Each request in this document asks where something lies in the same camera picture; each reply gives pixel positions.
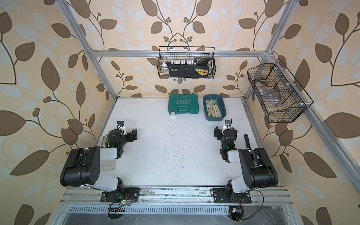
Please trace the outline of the teal plastic storage box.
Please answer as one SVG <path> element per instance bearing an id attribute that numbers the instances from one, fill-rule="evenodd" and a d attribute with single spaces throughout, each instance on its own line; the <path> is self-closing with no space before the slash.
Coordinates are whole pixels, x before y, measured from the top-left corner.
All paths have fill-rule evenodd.
<path id="1" fill-rule="evenodd" d="M 203 97 L 205 119 L 210 122 L 222 121 L 226 115 L 226 107 L 223 97 L 217 94 L 209 94 Z"/>

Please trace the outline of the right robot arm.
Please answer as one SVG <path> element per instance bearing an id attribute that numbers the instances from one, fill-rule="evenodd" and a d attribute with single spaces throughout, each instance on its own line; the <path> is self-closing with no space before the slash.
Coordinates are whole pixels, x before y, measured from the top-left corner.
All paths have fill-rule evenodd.
<path id="1" fill-rule="evenodd" d="M 221 142 L 222 159 L 241 166 L 239 178 L 229 180 L 225 188 L 211 189 L 214 203 L 251 203 L 250 191 L 278 185 L 278 174 L 266 150 L 252 149 L 247 134 L 244 135 L 246 148 L 237 149 L 237 134 L 238 131 L 229 126 L 214 128 L 214 137 Z"/>

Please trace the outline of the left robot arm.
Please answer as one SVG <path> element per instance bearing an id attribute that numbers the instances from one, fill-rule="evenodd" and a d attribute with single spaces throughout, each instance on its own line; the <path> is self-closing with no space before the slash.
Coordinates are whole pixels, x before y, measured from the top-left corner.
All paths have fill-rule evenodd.
<path id="1" fill-rule="evenodd" d="M 63 167 L 60 183 L 64 187 L 81 186 L 100 190 L 100 201 L 130 205 L 139 198 L 140 188 L 125 187 L 121 178 L 102 173 L 100 163 L 121 158 L 123 147 L 137 140 L 137 129 L 125 133 L 123 128 L 111 130 L 105 138 L 105 147 L 72 149 Z"/>

